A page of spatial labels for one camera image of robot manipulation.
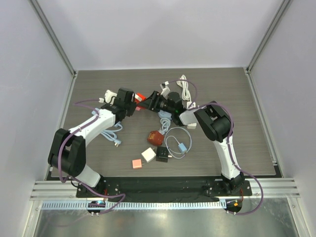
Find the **pink plug adapter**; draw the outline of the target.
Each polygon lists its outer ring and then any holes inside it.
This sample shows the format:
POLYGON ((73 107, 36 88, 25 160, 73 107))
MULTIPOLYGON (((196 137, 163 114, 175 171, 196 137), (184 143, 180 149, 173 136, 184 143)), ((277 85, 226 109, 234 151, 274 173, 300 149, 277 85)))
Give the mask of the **pink plug adapter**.
POLYGON ((144 109, 144 107, 139 107, 139 106, 136 107, 137 111, 140 111, 140 110, 143 110, 143 109, 144 109))
POLYGON ((132 168, 133 169, 140 169, 142 168, 144 162, 141 159, 134 159, 132 161, 132 168))

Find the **red pink cube socket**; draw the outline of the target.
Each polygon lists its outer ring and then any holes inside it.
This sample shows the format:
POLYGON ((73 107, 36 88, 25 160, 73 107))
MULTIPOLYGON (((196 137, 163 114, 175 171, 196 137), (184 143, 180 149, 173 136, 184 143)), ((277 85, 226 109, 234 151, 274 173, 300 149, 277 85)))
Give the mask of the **red pink cube socket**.
POLYGON ((135 94, 135 101, 137 103, 140 103, 142 101, 146 100, 146 97, 144 95, 142 95, 141 93, 136 93, 135 94))

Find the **red brown cube adapter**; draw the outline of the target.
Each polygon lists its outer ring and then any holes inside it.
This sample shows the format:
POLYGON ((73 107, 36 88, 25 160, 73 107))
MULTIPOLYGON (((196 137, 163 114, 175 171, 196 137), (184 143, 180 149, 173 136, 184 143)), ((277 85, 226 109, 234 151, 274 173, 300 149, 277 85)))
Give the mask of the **red brown cube adapter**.
POLYGON ((164 140, 164 136, 157 130, 151 131, 147 138, 147 141, 154 146, 161 146, 164 140))

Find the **blue usb charger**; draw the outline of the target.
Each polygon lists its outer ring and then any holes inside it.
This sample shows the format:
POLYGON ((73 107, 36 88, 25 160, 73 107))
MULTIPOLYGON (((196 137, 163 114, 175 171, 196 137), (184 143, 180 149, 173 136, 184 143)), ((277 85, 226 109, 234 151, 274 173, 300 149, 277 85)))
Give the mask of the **blue usb charger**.
POLYGON ((181 154, 183 154, 183 155, 184 155, 184 154, 187 152, 187 150, 188 150, 184 143, 180 143, 180 144, 178 145, 178 149, 179 149, 179 151, 181 152, 181 154))

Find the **black cube adapter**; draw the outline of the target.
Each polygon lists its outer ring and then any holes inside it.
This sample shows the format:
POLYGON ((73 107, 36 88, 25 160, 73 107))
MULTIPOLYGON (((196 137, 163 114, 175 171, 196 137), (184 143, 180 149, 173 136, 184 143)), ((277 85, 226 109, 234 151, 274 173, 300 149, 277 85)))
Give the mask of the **black cube adapter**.
POLYGON ((169 151, 167 147, 158 146, 156 150, 156 161, 158 162, 168 162, 170 157, 169 151))

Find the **white charger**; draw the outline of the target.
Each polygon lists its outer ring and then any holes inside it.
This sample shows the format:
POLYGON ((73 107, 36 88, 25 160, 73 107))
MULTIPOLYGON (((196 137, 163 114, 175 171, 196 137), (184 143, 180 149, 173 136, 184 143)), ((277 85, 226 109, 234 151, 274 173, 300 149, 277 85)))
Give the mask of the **white charger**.
POLYGON ((146 161, 146 163, 149 163, 156 157, 156 153, 152 148, 147 148, 145 151, 141 153, 141 156, 146 161))

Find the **round blue socket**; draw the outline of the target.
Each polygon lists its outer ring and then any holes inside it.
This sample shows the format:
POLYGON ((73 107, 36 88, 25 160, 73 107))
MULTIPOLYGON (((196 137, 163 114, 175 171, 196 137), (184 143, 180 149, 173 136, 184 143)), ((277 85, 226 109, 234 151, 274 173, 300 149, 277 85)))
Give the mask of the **round blue socket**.
POLYGON ((165 111, 160 110, 160 111, 158 112, 158 116, 159 116, 160 118, 167 118, 167 119, 169 119, 169 120, 172 120, 172 118, 171 118, 171 113, 169 113, 169 112, 165 112, 165 111))

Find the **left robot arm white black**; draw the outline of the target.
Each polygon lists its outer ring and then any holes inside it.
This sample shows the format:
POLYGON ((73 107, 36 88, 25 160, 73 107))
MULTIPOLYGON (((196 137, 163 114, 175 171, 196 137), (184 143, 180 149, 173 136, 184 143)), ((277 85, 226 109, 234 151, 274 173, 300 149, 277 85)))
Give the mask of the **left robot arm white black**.
POLYGON ((58 169, 59 179, 66 182, 73 178, 87 188, 93 197, 100 197, 105 191, 104 177, 86 163, 86 147, 104 130, 133 115, 137 103, 135 93, 120 88, 110 103, 100 109, 91 107, 94 115, 69 130, 60 128, 55 132, 48 156, 48 163, 58 169))

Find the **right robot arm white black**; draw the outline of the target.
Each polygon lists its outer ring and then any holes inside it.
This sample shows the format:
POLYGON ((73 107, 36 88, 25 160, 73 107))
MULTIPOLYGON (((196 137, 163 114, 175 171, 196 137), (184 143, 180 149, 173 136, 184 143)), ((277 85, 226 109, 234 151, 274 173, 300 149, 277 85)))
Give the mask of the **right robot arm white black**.
POLYGON ((223 191, 235 195, 244 183, 244 174, 237 166, 237 158, 233 147, 234 122, 228 110, 215 101, 201 106, 185 108, 177 92, 171 92, 164 98, 157 92, 138 106, 153 112, 164 111, 171 114, 175 125, 185 126, 197 123, 205 136, 214 143, 221 164, 223 191))

